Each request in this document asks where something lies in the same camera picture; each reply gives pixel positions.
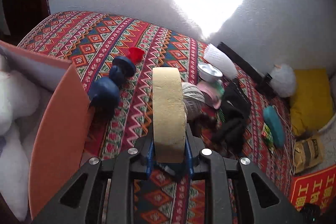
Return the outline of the blue figurine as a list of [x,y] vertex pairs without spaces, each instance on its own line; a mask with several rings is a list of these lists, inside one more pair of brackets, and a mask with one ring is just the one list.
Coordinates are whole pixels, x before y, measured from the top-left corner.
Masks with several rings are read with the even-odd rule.
[[120,103],[120,87],[133,77],[136,67],[130,58],[117,56],[107,76],[95,80],[89,89],[90,106],[97,111],[112,112]]

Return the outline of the beige masking tape roll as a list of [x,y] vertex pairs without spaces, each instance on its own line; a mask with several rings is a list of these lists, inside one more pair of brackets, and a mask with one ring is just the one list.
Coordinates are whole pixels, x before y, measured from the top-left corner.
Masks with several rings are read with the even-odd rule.
[[156,161],[179,164],[184,159],[187,122],[179,70],[172,67],[153,68],[152,84]]

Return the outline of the white plush rabbit toy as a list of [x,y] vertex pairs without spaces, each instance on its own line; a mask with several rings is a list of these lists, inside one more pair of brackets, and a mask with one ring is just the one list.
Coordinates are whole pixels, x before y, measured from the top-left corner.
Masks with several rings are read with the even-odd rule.
[[36,112],[40,94],[35,84],[11,70],[1,56],[1,195],[18,221],[28,211],[29,160],[15,120]]

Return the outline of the red box with gold characters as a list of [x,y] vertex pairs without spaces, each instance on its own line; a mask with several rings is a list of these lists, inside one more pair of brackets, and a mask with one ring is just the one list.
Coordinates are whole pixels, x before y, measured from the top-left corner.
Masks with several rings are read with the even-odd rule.
[[324,213],[335,197],[335,183],[335,165],[294,177],[290,187],[290,203],[298,211],[306,203],[315,204]]

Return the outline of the brown kraft snack bag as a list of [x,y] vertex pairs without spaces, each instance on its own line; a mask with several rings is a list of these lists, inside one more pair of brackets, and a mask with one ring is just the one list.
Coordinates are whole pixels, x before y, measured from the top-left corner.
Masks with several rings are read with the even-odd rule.
[[295,174],[321,164],[324,154],[324,146],[318,135],[295,142],[293,160]]

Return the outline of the green pea snack packet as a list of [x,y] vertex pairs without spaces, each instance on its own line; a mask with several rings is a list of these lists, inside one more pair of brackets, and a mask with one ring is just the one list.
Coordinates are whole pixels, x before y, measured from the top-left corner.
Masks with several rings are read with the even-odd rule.
[[274,154],[274,142],[273,142],[273,136],[272,133],[269,129],[269,127],[264,123],[263,128],[262,128],[262,132],[261,132],[261,137],[265,143],[265,145],[267,146],[269,152],[271,154]]

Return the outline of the black knitted glove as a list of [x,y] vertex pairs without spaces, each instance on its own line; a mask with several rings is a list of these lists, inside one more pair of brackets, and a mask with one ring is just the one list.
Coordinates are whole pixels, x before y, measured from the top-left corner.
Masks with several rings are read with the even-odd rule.
[[239,156],[245,142],[244,133],[251,102],[241,89],[238,79],[226,86],[219,110],[224,115],[224,122],[212,135],[211,141],[216,145],[224,144],[227,152]]

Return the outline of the teal glasses case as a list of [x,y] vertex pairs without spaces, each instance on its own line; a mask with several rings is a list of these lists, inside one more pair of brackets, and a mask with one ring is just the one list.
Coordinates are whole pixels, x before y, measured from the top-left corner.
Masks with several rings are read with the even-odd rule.
[[264,122],[272,134],[274,145],[277,148],[283,148],[285,144],[285,133],[276,109],[273,106],[268,106],[263,110],[262,114]]

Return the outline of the white lace cover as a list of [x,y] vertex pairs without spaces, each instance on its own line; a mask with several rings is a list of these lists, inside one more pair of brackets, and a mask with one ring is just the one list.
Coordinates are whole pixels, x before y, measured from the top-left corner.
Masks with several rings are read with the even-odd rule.
[[318,170],[322,170],[335,164],[335,115],[318,133],[325,153],[323,162],[318,165]]

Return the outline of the patterned ethnic tablecloth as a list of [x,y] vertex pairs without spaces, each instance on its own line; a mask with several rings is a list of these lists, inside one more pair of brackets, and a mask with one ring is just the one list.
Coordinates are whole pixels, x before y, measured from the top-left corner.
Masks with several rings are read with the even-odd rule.
[[[193,136],[177,68],[158,67],[167,32],[120,16],[65,12],[48,17],[13,49],[17,64],[53,92],[29,172],[33,223],[185,223],[196,186],[201,223],[301,223],[301,214],[248,158],[226,159]],[[151,123],[114,158],[85,160],[97,109]]]

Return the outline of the yellow cushion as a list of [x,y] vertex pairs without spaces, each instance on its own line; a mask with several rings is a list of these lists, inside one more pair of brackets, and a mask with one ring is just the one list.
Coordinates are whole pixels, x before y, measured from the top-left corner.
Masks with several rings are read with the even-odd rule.
[[292,132],[300,136],[327,125],[334,115],[333,99],[326,69],[294,71],[296,90],[290,97]]

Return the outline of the white fluffy ball pillow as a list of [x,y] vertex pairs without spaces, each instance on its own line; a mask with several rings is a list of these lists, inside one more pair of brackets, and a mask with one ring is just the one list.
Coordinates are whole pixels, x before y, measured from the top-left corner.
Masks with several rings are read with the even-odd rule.
[[287,64],[275,65],[270,72],[270,85],[275,93],[281,97],[290,97],[296,90],[294,70]]

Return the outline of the yarn ball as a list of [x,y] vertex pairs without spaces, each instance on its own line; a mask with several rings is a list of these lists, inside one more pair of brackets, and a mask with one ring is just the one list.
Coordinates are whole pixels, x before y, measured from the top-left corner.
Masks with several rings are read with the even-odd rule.
[[191,121],[202,113],[205,104],[205,97],[196,85],[182,82],[183,103],[187,121]]

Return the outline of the small metal bowl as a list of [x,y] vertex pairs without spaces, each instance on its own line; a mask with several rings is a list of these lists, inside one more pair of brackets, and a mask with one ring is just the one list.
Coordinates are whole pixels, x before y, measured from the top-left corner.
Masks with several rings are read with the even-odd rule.
[[208,83],[214,83],[223,77],[222,72],[211,64],[199,63],[197,68],[199,77]]

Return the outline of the white shuttlecock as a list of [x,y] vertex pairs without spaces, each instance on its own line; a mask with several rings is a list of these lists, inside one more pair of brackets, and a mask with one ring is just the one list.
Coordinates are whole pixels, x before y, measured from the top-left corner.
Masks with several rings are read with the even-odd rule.
[[213,44],[206,46],[203,58],[213,67],[219,69],[227,79],[233,80],[238,76],[238,71],[232,60]]

